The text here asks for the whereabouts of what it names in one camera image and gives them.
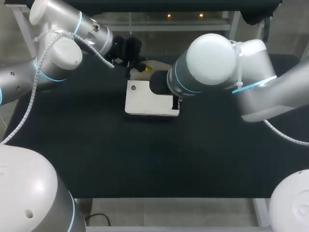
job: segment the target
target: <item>yellow object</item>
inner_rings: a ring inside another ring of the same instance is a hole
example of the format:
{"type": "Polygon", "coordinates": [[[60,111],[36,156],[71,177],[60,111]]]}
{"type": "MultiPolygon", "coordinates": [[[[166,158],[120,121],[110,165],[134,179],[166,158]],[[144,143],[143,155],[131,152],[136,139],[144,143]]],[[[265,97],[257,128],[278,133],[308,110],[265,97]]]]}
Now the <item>yellow object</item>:
{"type": "Polygon", "coordinates": [[[150,71],[152,68],[150,68],[149,66],[146,65],[146,69],[145,72],[150,71]]]}

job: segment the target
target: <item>blue led ring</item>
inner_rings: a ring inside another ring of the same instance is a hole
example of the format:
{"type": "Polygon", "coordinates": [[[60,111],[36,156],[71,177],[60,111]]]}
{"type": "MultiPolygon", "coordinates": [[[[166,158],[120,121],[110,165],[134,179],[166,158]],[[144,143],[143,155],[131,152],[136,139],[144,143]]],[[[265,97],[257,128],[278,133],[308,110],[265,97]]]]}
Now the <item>blue led ring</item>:
{"type": "Polygon", "coordinates": [[[245,86],[245,87],[242,87],[242,88],[239,88],[239,89],[235,89],[234,91],[232,91],[232,93],[234,94],[234,93],[242,92],[246,89],[253,88],[253,87],[256,87],[256,86],[259,86],[259,85],[262,85],[262,84],[266,84],[268,81],[271,81],[271,80],[276,79],[276,78],[277,78],[277,76],[272,76],[272,77],[267,78],[265,80],[255,82],[251,85],[248,85],[248,86],[245,86]]]}
{"type": "MultiPolygon", "coordinates": [[[[37,58],[35,58],[35,61],[34,61],[34,64],[35,64],[35,67],[38,69],[38,65],[37,65],[37,58]]],[[[53,78],[50,78],[48,76],[46,76],[42,71],[40,71],[41,75],[43,77],[45,77],[46,79],[50,80],[50,81],[54,81],[54,82],[62,82],[62,81],[65,81],[66,79],[63,79],[63,80],[56,80],[56,79],[53,79],[53,78]]]]}
{"type": "Polygon", "coordinates": [[[1,87],[0,87],[0,105],[2,104],[2,101],[3,101],[3,94],[2,94],[1,87]]]}
{"type": "Polygon", "coordinates": [[[76,29],[75,29],[75,31],[74,31],[74,34],[76,34],[76,33],[78,32],[79,27],[81,26],[82,20],[83,20],[83,13],[80,11],[80,12],[79,12],[79,22],[78,22],[78,24],[77,24],[77,26],[76,26],[76,29]]]}
{"type": "Polygon", "coordinates": [[[72,203],[73,203],[73,215],[72,215],[72,219],[71,219],[70,226],[69,226],[69,228],[68,228],[68,232],[71,231],[71,229],[72,229],[72,227],[73,227],[73,223],[74,223],[74,218],[75,218],[75,202],[74,202],[74,199],[73,199],[73,197],[72,197],[72,195],[71,195],[70,192],[69,192],[69,194],[70,194],[70,196],[71,196],[71,198],[72,198],[72,203]]]}
{"type": "Polygon", "coordinates": [[[176,61],[176,64],[175,64],[175,75],[176,75],[176,80],[178,81],[179,85],[180,85],[183,89],[187,90],[188,92],[191,92],[191,93],[202,93],[202,92],[196,92],[196,91],[189,90],[189,89],[187,89],[186,87],[184,87],[184,86],[182,85],[182,83],[180,83],[180,81],[179,81],[179,79],[178,79],[178,75],[177,75],[177,73],[176,73],[177,62],[178,62],[178,60],[176,61]]]}

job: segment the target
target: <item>screw hole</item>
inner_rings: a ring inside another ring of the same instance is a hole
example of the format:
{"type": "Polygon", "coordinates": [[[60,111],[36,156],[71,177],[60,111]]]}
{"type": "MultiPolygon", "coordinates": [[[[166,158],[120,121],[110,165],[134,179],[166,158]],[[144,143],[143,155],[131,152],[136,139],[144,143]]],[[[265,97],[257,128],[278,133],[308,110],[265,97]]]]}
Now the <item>screw hole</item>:
{"type": "Polygon", "coordinates": [[[98,32],[98,29],[99,29],[98,25],[94,25],[94,26],[93,26],[93,30],[94,30],[95,32],[98,32]]]}
{"type": "Polygon", "coordinates": [[[33,218],[33,212],[31,210],[25,210],[25,215],[29,219],[33,218]]]}

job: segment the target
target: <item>metal frame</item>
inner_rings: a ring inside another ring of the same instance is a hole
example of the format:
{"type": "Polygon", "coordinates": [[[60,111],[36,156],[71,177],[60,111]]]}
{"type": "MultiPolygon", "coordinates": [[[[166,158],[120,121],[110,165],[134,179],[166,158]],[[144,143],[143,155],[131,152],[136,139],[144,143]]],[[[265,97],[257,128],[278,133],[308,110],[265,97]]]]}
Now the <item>metal frame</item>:
{"type": "Polygon", "coordinates": [[[264,36],[264,27],[265,27],[265,21],[262,20],[262,21],[259,23],[259,28],[258,28],[257,33],[256,33],[256,38],[259,39],[259,40],[263,40],[263,36],[264,36]]]}
{"type": "MultiPolygon", "coordinates": [[[[26,20],[24,13],[29,13],[30,10],[26,5],[10,5],[21,29],[27,47],[30,51],[31,57],[37,55],[35,46],[32,42],[31,28],[26,20]]],[[[228,12],[222,13],[223,20],[210,20],[208,22],[139,22],[128,24],[115,24],[101,20],[113,31],[229,31],[227,34],[230,40],[235,38],[238,22],[240,19],[240,12],[234,12],[231,24],[228,24],[228,12]]],[[[257,37],[260,36],[263,24],[261,23],[257,37]]],[[[309,43],[303,55],[307,56],[309,50],[309,43]]],[[[207,228],[207,227],[87,227],[88,232],[272,232],[270,228],[269,213],[265,199],[253,199],[253,204],[257,216],[259,227],[226,227],[226,228],[207,228]]]]}
{"type": "Polygon", "coordinates": [[[254,227],[87,227],[87,232],[273,232],[254,227]]]}
{"type": "Polygon", "coordinates": [[[87,227],[87,232],[273,232],[264,198],[253,199],[258,227],[87,227]]]}
{"type": "Polygon", "coordinates": [[[24,40],[30,52],[31,58],[35,58],[37,56],[37,51],[33,44],[31,27],[29,25],[28,20],[26,20],[24,16],[24,13],[30,12],[29,8],[26,5],[7,5],[7,6],[12,8],[14,16],[17,20],[19,28],[23,34],[24,40]]]}
{"type": "Polygon", "coordinates": [[[304,60],[304,59],[306,59],[308,56],[309,56],[309,42],[308,42],[308,44],[307,44],[307,46],[306,46],[306,48],[305,48],[305,51],[304,51],[304,53],[303,53],[303,56],[301,57],[300,60],[304,60]]]}
{"type": "MultiPolygon", "coordinates": [[[[24,40],[27,44],[31,57],[37,55],[36,48],[32,42],[31,28],[24,13],[29,13],[30,9],[23,4],[7,4],[15,15],[17,23],[23,34],[24,40]]],[[[114,23],[106,20],[99,20],[104,25],[108,26],[113,31],[226,31],[225,35],[228,39],[235,38],[240,12],[234,12],[232,23],[229,21],[229,12],[223,11],[221,20],[209,20],[206,22],[132,22],[129,17],[128,23],[114,23]]]]}

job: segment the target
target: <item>black cable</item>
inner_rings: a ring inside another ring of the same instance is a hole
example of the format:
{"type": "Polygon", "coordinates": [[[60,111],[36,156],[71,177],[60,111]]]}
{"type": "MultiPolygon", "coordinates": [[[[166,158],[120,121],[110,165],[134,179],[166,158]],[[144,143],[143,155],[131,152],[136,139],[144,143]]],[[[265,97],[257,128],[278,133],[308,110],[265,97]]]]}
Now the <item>black cable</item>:
{"type": "Polygon", "coordinates": [[[108,218],[108,216],[106,216],[105,214],[92,214],[88,217],[85,218],[85,221],[87,222],[90,218],[92,218],[93,216],[98,216],[98,215],[102,215],[106,218],[107,222],[108,222],[108,226],[111,226],[111,222],[110,219],[108,218]]]}

